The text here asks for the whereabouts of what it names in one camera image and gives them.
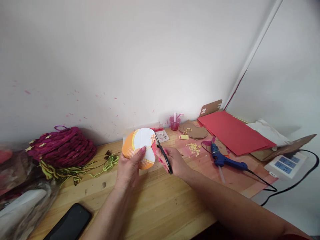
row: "yarn bundle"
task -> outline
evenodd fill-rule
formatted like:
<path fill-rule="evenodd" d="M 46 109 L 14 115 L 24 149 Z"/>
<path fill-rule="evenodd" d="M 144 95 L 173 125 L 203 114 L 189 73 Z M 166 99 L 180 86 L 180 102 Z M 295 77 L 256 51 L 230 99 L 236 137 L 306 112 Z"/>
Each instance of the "yarn bundle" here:
<path fill-rule="evenodd" d="M 77 167 L 87 164 L 97 153 L 92 140 L 87 139 L 78 127 L 55 129 L 31 141 L 26 152 L 38 162 L 43 161 L 54 168 Z"/>

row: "hand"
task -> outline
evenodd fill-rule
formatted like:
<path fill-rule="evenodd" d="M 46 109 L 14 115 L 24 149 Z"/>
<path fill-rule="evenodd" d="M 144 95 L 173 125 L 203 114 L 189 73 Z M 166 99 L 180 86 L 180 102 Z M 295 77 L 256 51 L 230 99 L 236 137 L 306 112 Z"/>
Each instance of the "hand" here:
<path fill-rule="evenodd" d="M 135 187 L 139 180 L 138 162 L 143 159 L 146 147 L 142 147 L 131 159 L 121 153 L 118 163 L 118 173 L 115 188 L 126 189 Z"/>
<path fill-rule="evenodd" d="M 175 148 L 164 147 L 163 150 L 167 153 L 167 157 L 172 167 L 173 174 L 181 177 L 191 168 L 186 164 L 186 162 L 181 157 L 180 152 Z M 167 166 L 166 160 L 159 148 L 156 149 L 156 155 L 161 161 Z"/>

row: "brown cardboard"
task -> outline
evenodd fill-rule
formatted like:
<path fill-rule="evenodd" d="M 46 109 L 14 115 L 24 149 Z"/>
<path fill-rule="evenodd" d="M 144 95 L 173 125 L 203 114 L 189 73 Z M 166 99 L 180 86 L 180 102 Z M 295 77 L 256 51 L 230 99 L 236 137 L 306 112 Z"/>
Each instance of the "brown cardboard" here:
<path fill-rule="evenodd" d="M 216 111 L 219 111 L 221 103 L 222 103 L 222 99 L 215 101 L 215 102 L 212 102 L 212 103 L 208 103 L 206 105 L 203 105 L 201 108 L 199 117 L 203 117 L 203 116 L 208 115 L 210 113 L 214 113 Z"/>
<path fill-rule="evenodd" d="M 187 135 L 197 140 L 201 138 L 205 138 L 208 135 L 208 131 L 204 127 L 202 128 L 196 127 L 190 120 L 180 125 L 179 131 L 183 133 L 184 131 L 187 130 L 187 128 L 191 129 L 191 131 L 187 132 Z"/>
<path fill-rule="evenodd" d="M 298 150 L 306 143 L 310 142 L 316 134 L 312 134 L 303 138 L 300 138 L 298 140 L 293 141 L 290 145 L 286 145 L 283 147 L 280 147 L 277 151 L 272 151 L 271 148 L 262 150 L 262 151 L 256 151 L 252 152 L 251 155 L 257 158 L 260 161 L 269 161 L 275 158 L 276 156 L 279 156 L 281 154 L 290 153 Z"/>

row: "red cardboard sheet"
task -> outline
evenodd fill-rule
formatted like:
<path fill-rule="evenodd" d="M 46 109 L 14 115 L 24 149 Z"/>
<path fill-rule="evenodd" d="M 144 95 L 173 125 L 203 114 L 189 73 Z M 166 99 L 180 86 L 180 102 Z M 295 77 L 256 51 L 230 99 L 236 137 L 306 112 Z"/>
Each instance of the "red cardboard sheet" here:
<path fill-rule="evenodd" d="M 198 121 L 238 156 L 276 146 L 225 111 L 208 114 Z"/>

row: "blue glue gun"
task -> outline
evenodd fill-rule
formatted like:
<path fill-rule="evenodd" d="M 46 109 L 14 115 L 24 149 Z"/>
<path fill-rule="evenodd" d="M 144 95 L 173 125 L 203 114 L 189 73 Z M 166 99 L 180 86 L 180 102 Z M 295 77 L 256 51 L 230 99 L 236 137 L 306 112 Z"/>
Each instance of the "blue glue gun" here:
<path fill-rule="evenodd" d="M 222 155 L 219 151 L 218 146 L 215 145 L 214 143 L 211 143 L 211 152 L 212 152 L 213 159 L 215 159 L 214 164 L 216 166 L 223 167 L 226 164 L 238 170 L 242 170 L 242 171 L 248 170 L 248 165 L 246 163 L 244 162 L 239 163 Z"/>

